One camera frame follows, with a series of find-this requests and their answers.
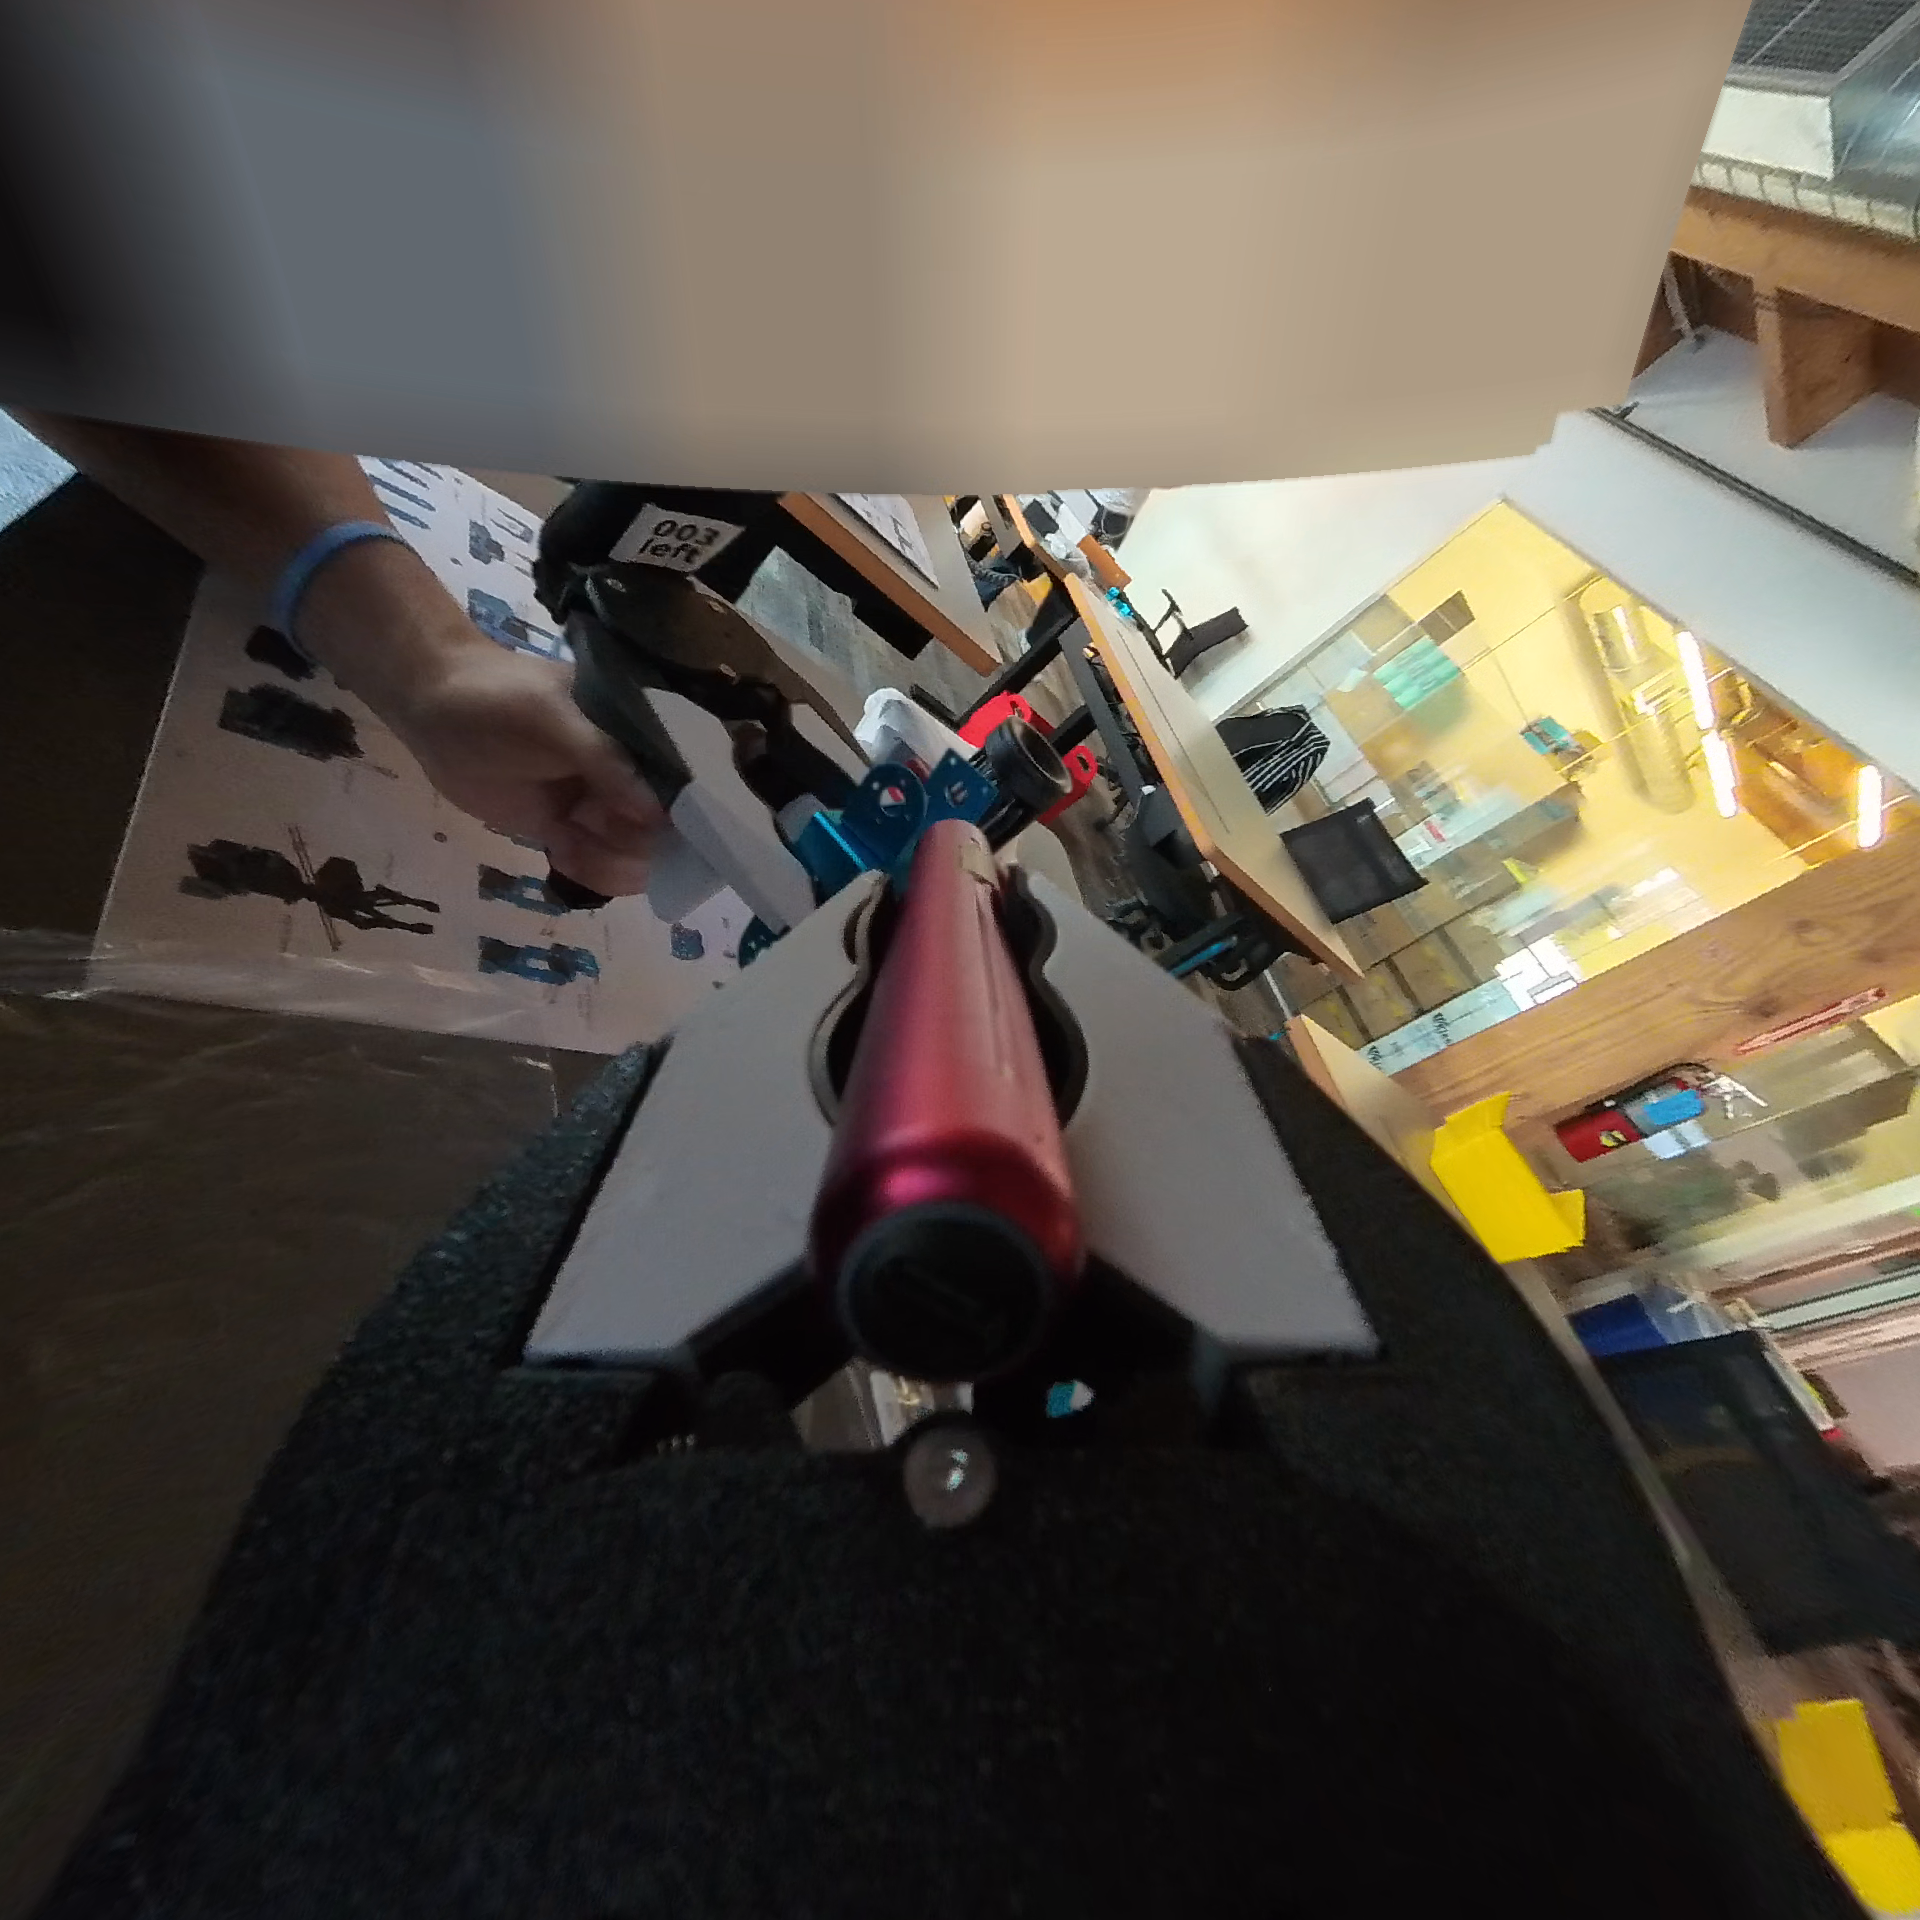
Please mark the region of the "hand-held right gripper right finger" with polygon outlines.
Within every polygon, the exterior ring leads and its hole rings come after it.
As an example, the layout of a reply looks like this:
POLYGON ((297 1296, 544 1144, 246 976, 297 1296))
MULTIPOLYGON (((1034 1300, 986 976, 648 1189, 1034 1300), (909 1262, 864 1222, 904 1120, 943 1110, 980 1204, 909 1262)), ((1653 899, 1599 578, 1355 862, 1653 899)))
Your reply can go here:
POLYGON ((1039 984, 1088 1054, 1066 1145, 1091 1262, 1181 1320, 1203 1405, 1244 1369, 1372 1365, 1377 1326, 1228 1026, 1047 873, 1027 893, 1039 984))

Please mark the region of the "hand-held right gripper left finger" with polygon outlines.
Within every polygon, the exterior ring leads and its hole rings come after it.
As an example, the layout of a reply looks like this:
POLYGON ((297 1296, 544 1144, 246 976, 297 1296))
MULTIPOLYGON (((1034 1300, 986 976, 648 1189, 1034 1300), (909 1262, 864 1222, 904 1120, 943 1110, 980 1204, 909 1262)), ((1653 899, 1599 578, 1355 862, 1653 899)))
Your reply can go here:
POLYGON ((863 873, 687 1015, 648 1068, 525 1337, 536 1373, 764 1373, 793 1399, 848 1359, 807 1223, 830 1162, 818 1026, 863 979, 884 904, 863 873))

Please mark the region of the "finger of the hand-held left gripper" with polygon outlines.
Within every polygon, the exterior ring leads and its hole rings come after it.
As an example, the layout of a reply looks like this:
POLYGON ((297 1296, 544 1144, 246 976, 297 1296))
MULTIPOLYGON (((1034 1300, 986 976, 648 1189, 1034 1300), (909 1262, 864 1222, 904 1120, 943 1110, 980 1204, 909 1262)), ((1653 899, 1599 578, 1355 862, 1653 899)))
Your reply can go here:
POLYGON ((764 927, 798 927, 815 910, 815 884, 773 811, 746 786, 733 733, 680 696, 648 698, 648 792, 669 817, 648 872, 658 922, 687 922, 719 893, 764 927))
POLYGON ((793 710, 810 710, 863 762, 863 691, 848 670, 761 625, 680 571, 637 571, 637 622, 647 647, 676 670, 777 688, 793 710))

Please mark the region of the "blue short U bracket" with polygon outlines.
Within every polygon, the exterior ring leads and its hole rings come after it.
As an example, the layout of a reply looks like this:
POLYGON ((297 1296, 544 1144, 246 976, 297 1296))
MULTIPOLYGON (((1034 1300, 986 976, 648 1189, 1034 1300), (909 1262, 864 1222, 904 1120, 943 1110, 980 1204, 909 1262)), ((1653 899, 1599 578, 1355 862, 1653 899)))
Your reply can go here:
POLYGON ((928 773, 879 762, 851 784, 851 802, 830 817, 830 831, 856 872, 909 873, 928 831, 980 823, 996 802, 996 780, 967 757, 939 757, 928 773))

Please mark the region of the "red screwdriver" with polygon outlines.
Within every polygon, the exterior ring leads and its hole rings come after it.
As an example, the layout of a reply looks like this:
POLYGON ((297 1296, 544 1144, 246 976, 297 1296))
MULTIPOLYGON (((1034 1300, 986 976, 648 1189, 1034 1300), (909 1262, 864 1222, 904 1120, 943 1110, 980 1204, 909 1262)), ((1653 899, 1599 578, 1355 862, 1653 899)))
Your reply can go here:
POLYGON ((978 823, 931 823, 884 915, 807 1265, 863 1359, 943 1388, 1020 1373, 1081 1283, 1066 1120, 978 823))

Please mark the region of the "person's left forearm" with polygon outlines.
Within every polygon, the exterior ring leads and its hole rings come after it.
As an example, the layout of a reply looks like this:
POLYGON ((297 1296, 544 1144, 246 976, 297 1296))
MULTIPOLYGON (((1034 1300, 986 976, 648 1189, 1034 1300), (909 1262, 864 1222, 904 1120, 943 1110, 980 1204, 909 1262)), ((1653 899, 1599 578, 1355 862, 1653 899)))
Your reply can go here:
MULTIPOLYGON (((326 519, 387 519, 365 464, 342 453, 224 443, 198 431, 66 420, 10 406, 84 479, 148 517, 268 612, 283 560, 326 519)), ((459 602, 419 552, 356 549, 304 612, 304 641, 322 670, 384 710, 426 670, 481 647, 459 602)))

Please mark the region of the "yellow plastic bin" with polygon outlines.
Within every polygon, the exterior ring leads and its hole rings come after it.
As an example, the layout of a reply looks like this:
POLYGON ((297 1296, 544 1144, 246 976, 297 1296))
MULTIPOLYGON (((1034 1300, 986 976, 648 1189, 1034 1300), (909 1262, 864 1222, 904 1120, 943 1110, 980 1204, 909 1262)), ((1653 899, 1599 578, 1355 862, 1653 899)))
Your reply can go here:
POLYGON ((1876 1916, 1920 1916, 1920 1847, 1898 1810, 1883 1752, 1860 1699, 1806 1699, 1771 1724, 1784 1787, 1876 1916))
POLYGON ((1577 1251, 1591 1229, 1584 1191, 1547 1189, 1507 1132, 1507 1116, 1510 1092, 1495 1092, 1441 1120, 1426 1169, 1500 1265, 1577 1251))

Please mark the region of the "red part with black roller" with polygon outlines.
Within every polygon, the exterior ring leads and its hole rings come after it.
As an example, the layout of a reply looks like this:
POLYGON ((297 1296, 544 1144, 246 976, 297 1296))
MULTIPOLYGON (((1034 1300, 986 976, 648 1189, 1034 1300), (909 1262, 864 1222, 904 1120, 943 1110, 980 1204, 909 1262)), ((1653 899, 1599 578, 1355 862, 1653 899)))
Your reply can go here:
POLYGON ((1088 705, 1051 723, 1022 691, 1000 691, 958 723, 970 763, 996 786, 996 807, 980 818, 992 849, 1014 842, 1034 823, 1058 818, 1091 792, 1091 733, 1097 723, 1088 705))

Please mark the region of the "black square screen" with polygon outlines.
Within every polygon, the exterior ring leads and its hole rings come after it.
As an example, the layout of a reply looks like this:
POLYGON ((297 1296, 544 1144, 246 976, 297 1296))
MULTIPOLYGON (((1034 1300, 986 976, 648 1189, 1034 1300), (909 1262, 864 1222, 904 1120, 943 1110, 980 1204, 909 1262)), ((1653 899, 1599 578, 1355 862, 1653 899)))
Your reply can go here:
POLYGON ((1333 927, 1350 927, 1426 887, 1372 802, 1282 831, 1282 842, 1333 927))

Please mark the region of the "red fire extinguisher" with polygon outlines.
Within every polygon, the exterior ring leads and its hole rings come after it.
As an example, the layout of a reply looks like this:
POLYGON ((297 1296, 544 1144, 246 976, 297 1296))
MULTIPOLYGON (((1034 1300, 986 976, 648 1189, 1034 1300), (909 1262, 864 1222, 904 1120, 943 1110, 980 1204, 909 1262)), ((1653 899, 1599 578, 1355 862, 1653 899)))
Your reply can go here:
POLYGON ((1707 1092, 1720 1071, 1704 1062, 1676 1062, 1656 1068, 1593 1107, 1584 1107, 1569 1120, 1550 1123, 1556 1145, 1577 1165, 1593 1165, 1602 1154, 1617 1154, 1633 1144, 1667 1139, 1686 1123, 1700 1123, 1707 1116, 1707 1092))

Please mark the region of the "long wooden table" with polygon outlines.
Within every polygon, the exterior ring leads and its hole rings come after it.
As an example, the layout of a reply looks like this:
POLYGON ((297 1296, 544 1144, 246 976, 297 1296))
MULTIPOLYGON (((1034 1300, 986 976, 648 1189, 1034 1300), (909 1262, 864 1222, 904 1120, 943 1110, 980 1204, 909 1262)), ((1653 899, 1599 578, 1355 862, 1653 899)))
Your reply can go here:
POLYGON ((1091 649, 1114 681, 1197 855, 1286 927, 1312 962, 1341 979, 1362 979, 1355 947, 1312 899, 1278 818, 1263 811, 1203 705, 1088 582, 1070 578, 1066 592, 1088 633, 1081 649, 1091 649))

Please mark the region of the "black office chair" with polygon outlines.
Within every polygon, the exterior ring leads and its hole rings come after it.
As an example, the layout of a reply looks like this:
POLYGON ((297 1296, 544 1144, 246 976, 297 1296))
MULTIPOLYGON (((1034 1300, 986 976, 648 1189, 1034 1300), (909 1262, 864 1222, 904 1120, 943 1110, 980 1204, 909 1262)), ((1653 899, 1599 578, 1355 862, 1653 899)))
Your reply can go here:
POLYGON ((1150 622, 1156 649, 1169 675, 1190 675, 1203 658, 1247 634, 1247 618, 1241 609, 1211 612, 1190 622, 1173 592, 1167 592, 1167 612, 1150 622))

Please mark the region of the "blue plastic bin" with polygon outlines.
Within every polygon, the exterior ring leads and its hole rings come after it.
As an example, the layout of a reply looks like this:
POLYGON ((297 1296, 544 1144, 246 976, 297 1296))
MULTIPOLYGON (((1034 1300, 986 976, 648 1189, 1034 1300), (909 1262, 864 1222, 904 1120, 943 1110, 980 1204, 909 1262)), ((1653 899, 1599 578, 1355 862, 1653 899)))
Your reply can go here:
POLYGON ((1591 1359, 1630 1359, 1656 1356, 1667 1344, 1715 1340, 1724 1337, 1724 1320, 1676 1283, 1630 1283, 1569 1310, 1569 1330, 1591 1359))

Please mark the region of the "black striped bag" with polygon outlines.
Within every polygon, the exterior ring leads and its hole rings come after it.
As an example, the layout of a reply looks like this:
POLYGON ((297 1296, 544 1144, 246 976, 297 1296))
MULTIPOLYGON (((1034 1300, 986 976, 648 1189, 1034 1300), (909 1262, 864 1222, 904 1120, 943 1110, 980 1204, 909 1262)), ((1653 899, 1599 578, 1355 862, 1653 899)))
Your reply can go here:
POLYGON ((1323 723, 1293 705, 1219 720, 1214 733, 1265 817, 1291 807, 1333 757, 1323 723))

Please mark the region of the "silver air duct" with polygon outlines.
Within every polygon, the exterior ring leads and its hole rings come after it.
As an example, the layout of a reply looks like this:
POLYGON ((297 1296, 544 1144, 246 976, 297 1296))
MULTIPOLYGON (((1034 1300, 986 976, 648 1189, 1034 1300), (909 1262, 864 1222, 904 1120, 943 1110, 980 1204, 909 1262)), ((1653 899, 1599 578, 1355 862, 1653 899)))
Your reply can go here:
POLYGON ((1912 246, 1920 233, 1920 9, 1757 0, 1693 187, 1912 246))

